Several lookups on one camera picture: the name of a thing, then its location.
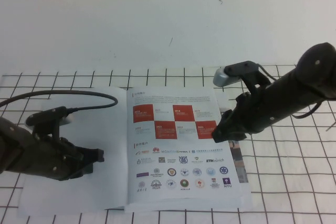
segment white wall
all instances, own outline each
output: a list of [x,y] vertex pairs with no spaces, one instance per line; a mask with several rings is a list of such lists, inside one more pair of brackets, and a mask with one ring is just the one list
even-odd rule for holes
[[335,0],[222,1],[0,0],[0,71],[295,63],[336,45]]

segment grid pattern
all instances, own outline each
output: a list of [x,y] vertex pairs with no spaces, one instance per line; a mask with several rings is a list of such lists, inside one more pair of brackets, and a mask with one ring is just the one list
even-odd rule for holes
[[[264,66],[275,78],[295,66]],[[0,100],[38,90],[77,89],[116,86],[213,87],[226,92],[229,106],[247,91],[241,82],[225,88],[212,84],[213,68],[112,70],[111,72],[17,73],[2,76]],[[1,116],[25,127],[26,118],[40,110],[41,100],[50,95],[16,101],[0,108]],[[125,214],[108,209],[95,214],[20,218],[17,216],[23,189],[23,174],[0,175],[0,224],[14,223],[336,223],[336,127],[326,132],[335,120],[336,103],[325,102],[306,119],[288,117],[259,134],[241,141],[254,206],[222,211],[156,211]]]

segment red square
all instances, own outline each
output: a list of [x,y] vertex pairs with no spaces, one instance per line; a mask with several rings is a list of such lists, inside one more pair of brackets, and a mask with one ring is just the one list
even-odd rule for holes
[[196,122],[198,139],[212,138],[211,133],[216,126],[216,121]]
[[174,118],[176,122],[194,122],[192,105],[173,105]]
[[154,121],[156,139],[177,139],[175,122]]
[[154,121],[152,104],[133,106],[133,123]]

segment open booklet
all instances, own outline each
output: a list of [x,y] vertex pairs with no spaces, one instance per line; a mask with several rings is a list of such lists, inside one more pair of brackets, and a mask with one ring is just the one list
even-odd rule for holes
[[[239,181],[247,182],[247,177],[241,153],[237,154],[239,145],[216,144],[211,137],[221,119],[213,89],[96,90],[117,97],[118,105],[75,113],[73,122],[60,128],[60,135],[78,146],[103,149],[105,162],[95,163],[93,174],[64,182],[27,176],[21,215],[116,207],[127,212],[203,210],[244,204],[248,190]],[[96,97],[57,95],[43,110],[104,102]]]

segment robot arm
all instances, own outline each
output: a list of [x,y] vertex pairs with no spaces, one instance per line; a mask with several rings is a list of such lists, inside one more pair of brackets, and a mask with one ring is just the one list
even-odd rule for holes
[[224,87],[243,80],[249,89],[236,98],[233,111],[223,114],[212,133],[216,143],[243,140],[245,134],[259,133],[309,105],[316,103],[316,110],[323,101],[336,100],[336,51],[329,43],[310,48],[295,69],[273,83],[258,67],[246,61],[216,72],[215,85]]
[[59,127],[73,112],[116,105],[118,100],[115,97],[90,91],[49,90],[19,95],[0,103],[0,106],[25,97],[56,93],[94,95],[114,102],[72,109],[62,106],[33,114],[26,120],[26,125],[33,129],[32,133],[0,117],[0,173],[7,170],[62,181],[90,174],[95,162],[104,162],[103,150],[74,146],[66,138],[59,137]]

